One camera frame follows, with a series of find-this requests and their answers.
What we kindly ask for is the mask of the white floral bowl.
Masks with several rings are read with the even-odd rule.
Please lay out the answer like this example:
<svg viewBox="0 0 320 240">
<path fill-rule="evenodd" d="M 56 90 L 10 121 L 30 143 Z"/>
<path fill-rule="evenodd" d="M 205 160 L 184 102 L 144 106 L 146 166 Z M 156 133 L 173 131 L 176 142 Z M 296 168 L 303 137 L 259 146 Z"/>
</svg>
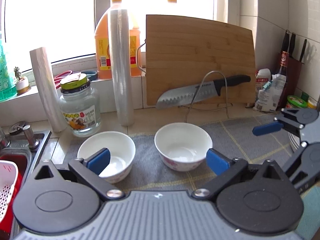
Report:
<svg viewBox="0 0 320 240">
<path fill-rule="evenodd" d="M 196 169 L 213 147 L 213 141 L 204 129 L 185 122 L 161 127 L 155 134 L 154 144 L 163 163 L 178 172 Z"/>
<path fill-rule="evenodd" d="M 84 159 L 84 165 L 99 177 L 115 184 L 131 171 L 135 153 L 135 143 L 128 135 L 107 131 L 85 140 L 77 157 Z"/>
</svg>

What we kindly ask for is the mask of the white plate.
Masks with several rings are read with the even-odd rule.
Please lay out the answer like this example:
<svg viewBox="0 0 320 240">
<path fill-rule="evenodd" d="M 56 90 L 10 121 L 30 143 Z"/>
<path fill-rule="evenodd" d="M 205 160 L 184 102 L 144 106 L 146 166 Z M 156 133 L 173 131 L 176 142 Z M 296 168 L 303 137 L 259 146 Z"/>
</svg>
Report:
<svg viewBox="0 0 320 240">
<path fill-rule="evenodd" d="M 300 139 L 292 133 L 288 133 L 290 146 L 293 152 L 296 152 L 300 147 Z"/>
</svg>

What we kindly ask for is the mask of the grey checked dish towel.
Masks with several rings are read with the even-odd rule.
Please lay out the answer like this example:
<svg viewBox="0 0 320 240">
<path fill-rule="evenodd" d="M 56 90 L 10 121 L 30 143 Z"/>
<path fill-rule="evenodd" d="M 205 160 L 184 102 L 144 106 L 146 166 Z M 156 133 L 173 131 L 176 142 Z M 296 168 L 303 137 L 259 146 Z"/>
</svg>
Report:
<svg viewBox="0 0 320 240">
<path fill-rule="evenodd" d="M 272 120 L 273 115 L 267 114 L 201 126 L 172 123 L 158 134 L 101 132 L 89 139 L 72 140 L 64 163 L 87 158 L 105 147 L 111 152 L 111 161 L 101 176 L 123 191 L 194 190 L 215 176 L 205 161 L 210 147 L 251 164 L 273 159 L 284 165 L 293 154 L 287 132 L 252 134 L 253 127 Z"/>
</svg>

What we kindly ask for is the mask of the white blue printed bag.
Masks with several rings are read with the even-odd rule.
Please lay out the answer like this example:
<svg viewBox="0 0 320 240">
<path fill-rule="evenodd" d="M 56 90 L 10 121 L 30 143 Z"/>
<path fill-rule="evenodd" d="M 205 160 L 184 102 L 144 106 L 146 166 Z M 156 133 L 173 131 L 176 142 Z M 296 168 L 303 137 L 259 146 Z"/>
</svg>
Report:
<svg viewBox="0 0 320 240">
<path fill-rule="evenodd" d="M 277 109 L 277 103 L 276 103 L 276 86 L 277 78 L 276 75 L 272 75 L 272 80 L 265 85 L 266 94 L 264 97 L 264 100 L 262 102 L 258 102 L 258 104 L 254 105 L 253 109 L 255 111 L 260 112 L 275 112 Z"/>
</svg>

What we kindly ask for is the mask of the green lidded sauce tub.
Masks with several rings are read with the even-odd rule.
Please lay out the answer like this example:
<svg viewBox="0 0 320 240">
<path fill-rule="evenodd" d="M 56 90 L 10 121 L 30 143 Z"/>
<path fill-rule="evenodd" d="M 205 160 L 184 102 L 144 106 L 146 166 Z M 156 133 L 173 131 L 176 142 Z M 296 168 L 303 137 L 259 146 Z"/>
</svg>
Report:
<svg viewBox="0 0 320 240">
<path fill-rule="evenodd" d="M 288 95 L 286 108 L 307 108 L 307 102 L 298 96 Z"/>
</svg>

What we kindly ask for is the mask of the red white clipped bag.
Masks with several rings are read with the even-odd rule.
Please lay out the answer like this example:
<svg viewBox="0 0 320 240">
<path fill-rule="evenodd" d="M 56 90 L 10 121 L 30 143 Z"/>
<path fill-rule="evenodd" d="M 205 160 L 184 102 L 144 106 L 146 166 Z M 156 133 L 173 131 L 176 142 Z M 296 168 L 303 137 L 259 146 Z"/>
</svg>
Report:
<svg viewBox="0 0 320 240">
<path fill-rule="evenodd" d="M 264 87 L 272 79 L 271 71 L 268 68 L 260 69 L 256 72 L 255 78 L 255 104 L 257 105 L 259 101 L 262 102 L 264 100 L 266 94 L 266 89 Z"/>
</svg>

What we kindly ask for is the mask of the teal dish cloth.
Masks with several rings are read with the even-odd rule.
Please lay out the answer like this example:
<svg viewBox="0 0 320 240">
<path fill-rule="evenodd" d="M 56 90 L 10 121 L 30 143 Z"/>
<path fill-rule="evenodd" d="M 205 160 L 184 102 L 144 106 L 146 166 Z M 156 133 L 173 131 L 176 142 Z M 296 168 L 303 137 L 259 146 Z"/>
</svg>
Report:
<svg viewBox="0 0 320 240">
<path fill-rule="evenodd" d="M 297 228 L 303 239 L 313 239 L 319 230 L 319 184 L 302 195 L 304 213 Z"/>
</svg>

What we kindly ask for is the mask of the green capped small jar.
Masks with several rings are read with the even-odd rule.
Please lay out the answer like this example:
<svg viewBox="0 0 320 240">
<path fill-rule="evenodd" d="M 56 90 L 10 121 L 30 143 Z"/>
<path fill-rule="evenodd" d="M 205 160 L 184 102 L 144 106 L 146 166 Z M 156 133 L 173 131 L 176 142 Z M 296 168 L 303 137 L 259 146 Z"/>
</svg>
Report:
<svg viewBox="0 0 320 240">
<path fill-rule="evenodd" d="M 309 95 L 305 92 L 302 92 L 301 99 L 304 100 L 305 102 L 308 102 Z"/>
</svg>

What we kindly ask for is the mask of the glass jar green lid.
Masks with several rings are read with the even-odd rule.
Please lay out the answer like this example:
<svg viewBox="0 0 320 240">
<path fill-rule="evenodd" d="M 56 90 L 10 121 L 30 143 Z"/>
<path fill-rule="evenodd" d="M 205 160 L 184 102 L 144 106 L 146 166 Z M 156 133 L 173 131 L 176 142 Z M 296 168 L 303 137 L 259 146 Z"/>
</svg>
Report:
<svg viewBox="0 0 320 240">
<path fill-rule="evenodd" d="M 60 81 L 59 108 L 71 132 L 80 138 L 97 133 L 101 123 L 100 98 L 85 73 L 74 73 Z"/>
</svg>

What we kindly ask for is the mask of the yellow lidded spice jar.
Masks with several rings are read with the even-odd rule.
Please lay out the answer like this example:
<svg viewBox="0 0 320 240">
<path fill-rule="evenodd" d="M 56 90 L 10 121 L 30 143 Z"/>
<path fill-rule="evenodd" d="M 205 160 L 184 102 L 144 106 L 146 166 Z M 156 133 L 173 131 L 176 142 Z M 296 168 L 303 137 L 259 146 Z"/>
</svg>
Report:
<svg viewBox="0 0 320 240">
<path fill-rule="evenodd" d="M 311 109 L 317 109 L 317 102 L 309 98 L 307 106 L 308 108 L 311 108 Z"/>
</svg>

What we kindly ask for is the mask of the dark red knife block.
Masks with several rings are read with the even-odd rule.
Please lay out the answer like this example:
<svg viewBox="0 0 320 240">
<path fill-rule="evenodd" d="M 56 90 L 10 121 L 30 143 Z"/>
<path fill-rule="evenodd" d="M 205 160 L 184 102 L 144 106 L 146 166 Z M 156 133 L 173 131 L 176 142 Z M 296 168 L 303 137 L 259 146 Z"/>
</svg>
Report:
<svg viewBox="0 0 320 240">
<path fill-rule="evenodd" d="M 295 40 L 296 40 L 295 33 L 290 33 L 288 30 L 286 30 L 285 36 L 283 39 L 283 44 L 281 46 L 281 51 L 280 51 L 280 54 L 278 55 L 278 60 L 279 62 L 281 62 L 281 53 L 285 51 L 289 54 L 289 58 L 287 61 L 287 85 L 283 91 L 283 95 L 280 98 L 280 102 L 279 102 L 280 107 L 285 107 L 287 102 L 287 96 L 294 94 L 297 88 L 298 80 L 302 70 L 302 65 L 303 65 L 302 59 L 304 57 L 308 41 L 307 39 L 304 40 L 300 58 L 299 60 L 296 60 L 293 58 L 293 55 L 292 55 L 295 48 Z"/>
</svg>

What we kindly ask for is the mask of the dark soy sauce bottle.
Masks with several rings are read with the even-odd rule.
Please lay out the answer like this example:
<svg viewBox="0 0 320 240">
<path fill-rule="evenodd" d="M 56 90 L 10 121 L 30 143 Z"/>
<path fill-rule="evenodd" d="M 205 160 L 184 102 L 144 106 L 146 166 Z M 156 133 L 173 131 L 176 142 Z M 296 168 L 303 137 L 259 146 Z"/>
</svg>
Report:
<svg viewBox="0 0 320 240">
<path fill-rule="evenodd" d="M 288 60 L 289 60 L 288 52 L 282 51 L 281 52 L 280 68 L 279 68 L 278 74 L 276 75 L 277 82 L 276 82 L 276 86 L 275 86 L 275 90 L 276 90 L 275 99 L 276 99 L 277 107 L 280 105 L 282 93 L 283 93 L 283 90 L 284 90 L 286 83 L 287 83 Z"/>
</svg>

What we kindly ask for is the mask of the short cling film roll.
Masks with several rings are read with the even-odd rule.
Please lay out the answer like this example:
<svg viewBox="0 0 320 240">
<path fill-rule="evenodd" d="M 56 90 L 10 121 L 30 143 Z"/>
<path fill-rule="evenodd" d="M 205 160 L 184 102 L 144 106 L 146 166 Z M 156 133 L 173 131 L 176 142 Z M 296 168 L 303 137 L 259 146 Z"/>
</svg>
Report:
<svg viewBox="0 0 320 240">
<path fill-rule="evenodd" d="M 36 87 L 46 117 L 55 133 L 62 132 L 67 128 L 67 124 L 59 108 L 59 98 L 46 50 L 41 47 L 29 53 Z"/>
</svg>

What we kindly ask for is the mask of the steel sink faucet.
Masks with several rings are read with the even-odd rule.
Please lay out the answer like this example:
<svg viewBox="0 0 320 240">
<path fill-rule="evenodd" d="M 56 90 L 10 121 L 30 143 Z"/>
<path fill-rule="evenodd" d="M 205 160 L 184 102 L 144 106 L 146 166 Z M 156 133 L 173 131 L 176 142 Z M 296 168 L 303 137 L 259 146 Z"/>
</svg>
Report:
<svg viewBox="0 0 320 240">
<path fill-rule="evenodd" d="M 21 132 L 24 134 L 24 138 L 28 141 L 28 147 L 31 150 L 37 149 L 39 141 L 35 138 L 35 134 L 31 126 L 25 121 L 19 121 L 9 129 L 9 135 L 18 135 Z M 1 128 L 1 150 L 9 147 L 10 144 L 11 141 L 9 140 L 9 137 L 4 133 L 3 128 Z"/>
</svg>

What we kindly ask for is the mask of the orange cooking oil jug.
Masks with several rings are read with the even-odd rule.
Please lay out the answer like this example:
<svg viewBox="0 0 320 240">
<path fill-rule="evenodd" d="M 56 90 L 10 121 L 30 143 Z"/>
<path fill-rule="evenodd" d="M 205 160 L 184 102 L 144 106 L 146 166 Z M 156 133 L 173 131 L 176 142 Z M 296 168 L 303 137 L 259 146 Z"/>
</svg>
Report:
<svg viewBox="0 0 320 240">
<path fill-rule="evenodd" d="M 129 28 L 129 16 L 122 0 L 112 0 L 111 7 L 101 16 L 94 32 L 95 57 L 98 78 L 112 79 L 116 73 L 120 56 L 124 56 L 124 68 L 131 77 L 138 77 L 142 70 L 140 60 L 140 29 L 136 24 Z"/>
</svg>

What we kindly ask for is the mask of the small potted plant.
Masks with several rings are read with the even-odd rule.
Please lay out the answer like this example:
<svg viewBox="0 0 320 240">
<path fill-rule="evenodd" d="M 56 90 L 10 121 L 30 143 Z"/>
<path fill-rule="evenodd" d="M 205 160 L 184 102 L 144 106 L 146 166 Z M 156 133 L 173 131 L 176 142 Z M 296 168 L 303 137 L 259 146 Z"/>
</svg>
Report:
<svg viewBox="0 0 320 240">
<path fill-rule="evenodd" d="M 16 77 L 16 90 L 17 95 L 22 95 L 26 92 L 28 92 L 31 89 L 31 86 L 29 85 L 29 80 L 26 76 L 23 76 L 20 72 L 20 69 L 18 67 L 14 68 L 14 73 Z"/>
</svg>

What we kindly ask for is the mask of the red basin in sink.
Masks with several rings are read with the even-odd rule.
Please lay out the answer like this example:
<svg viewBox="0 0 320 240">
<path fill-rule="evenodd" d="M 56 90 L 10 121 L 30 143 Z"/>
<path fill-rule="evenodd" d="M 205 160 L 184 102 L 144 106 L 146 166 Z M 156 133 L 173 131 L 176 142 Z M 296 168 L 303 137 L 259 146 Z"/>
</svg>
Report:
<svg viewBox="0 0 320 240">
<path fill-rule="evenodd" d="M 11 234 L 13 201 L 21 188 L 27 159 L 21 154 L 1 155 L 1 239 Z"/>
</svg>

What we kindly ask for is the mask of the bamboo cutting board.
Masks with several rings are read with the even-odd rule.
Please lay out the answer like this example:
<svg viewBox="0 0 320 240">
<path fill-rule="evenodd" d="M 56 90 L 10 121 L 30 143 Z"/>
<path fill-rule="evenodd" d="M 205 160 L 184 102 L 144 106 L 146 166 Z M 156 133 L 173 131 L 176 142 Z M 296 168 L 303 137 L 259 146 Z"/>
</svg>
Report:
<svg viewBox="0 0 320 240">
<path fill-rule="evenodd" d="M 167 90 L 223 76 L 248 75 L 250 82 L 223 88 L 206 103 L 253 103 L 255 56 L 252 31 L 237 25 L 186 16 L 146 16 L 146 103 Z"/>
</svg>

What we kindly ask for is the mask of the tall cling film roll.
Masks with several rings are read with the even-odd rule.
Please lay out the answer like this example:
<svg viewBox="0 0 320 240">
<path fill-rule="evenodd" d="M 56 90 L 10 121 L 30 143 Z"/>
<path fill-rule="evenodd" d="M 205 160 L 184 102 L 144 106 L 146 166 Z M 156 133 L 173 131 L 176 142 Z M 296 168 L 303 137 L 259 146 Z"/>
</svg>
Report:
<svg viewBox="0 0 320 240">
<path fill-rule="evenodd" d="M 134 123 L 130 72 L 129 18 L 127 10 L 121 6 L 111 7 L 107 17 L 117 117 L 121 126 L 129 127 Z"/>
</svg>

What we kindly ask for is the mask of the black handled santoku knife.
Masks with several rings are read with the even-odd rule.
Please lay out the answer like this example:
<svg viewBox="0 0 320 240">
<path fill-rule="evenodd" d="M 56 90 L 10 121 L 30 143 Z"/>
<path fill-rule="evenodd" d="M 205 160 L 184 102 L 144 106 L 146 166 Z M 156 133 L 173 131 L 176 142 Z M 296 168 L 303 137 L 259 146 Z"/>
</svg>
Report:
<svg viewBox="0 0 320 240">
<path fill-rule="evenodd" d="M 224 78 L 216 79 L 200 84 L 175 88 L 163 93 L 157 100 L 157 109 L 166 109 L 170 107 L 177 107 L 189 105 L 192 102 L 201 102 L 210 98 L 221 95 L 223 87 L 233 87 L 242 83 L 250 82 L 251 77 L 248 75 L 234 75 Z"/>
</svg>

